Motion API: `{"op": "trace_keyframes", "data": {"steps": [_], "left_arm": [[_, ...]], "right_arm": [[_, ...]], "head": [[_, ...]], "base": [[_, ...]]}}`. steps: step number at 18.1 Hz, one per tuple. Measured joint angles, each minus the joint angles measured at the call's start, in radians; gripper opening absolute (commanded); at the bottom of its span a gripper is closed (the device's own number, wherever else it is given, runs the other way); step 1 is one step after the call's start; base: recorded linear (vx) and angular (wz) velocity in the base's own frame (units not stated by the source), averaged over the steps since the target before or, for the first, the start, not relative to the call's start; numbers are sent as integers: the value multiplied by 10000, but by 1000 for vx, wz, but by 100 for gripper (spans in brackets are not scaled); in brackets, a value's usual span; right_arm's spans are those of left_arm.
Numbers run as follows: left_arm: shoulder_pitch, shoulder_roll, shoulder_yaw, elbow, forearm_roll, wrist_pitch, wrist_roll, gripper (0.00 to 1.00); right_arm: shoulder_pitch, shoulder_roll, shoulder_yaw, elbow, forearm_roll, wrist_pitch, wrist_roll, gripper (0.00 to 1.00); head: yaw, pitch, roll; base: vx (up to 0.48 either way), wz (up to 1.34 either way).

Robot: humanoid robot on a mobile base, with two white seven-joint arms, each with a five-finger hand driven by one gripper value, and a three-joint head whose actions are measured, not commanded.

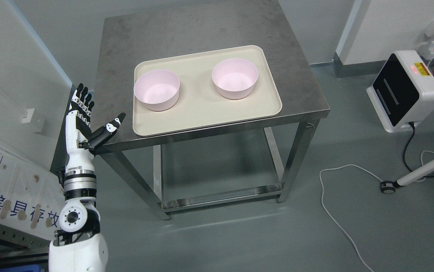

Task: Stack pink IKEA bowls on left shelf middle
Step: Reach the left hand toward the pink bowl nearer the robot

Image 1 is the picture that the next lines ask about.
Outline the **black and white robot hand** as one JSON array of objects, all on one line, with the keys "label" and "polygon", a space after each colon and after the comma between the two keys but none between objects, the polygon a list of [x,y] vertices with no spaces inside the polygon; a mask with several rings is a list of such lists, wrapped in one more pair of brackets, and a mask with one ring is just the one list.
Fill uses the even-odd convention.
[{"label": "black and white robot hand", "polygon": [[68,156],[77,152],[94,153],[108,142],[122,125],[126,113],[91,131],[91,115],[95,102],[88,88],[80,83],[70,98],[65,116],[65,148]]}]

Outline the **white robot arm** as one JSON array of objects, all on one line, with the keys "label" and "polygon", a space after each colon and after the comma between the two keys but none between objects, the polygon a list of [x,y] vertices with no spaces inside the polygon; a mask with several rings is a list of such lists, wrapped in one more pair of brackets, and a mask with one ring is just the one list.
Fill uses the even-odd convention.
[{"label": "white robot arm", "polygon": [[104,272],[108,247],[100,232],[96,209],[94,156],[72,154],[64,171],[58,172],[65,204],[59,213],[60,229],[49,246],[50,272]]}]

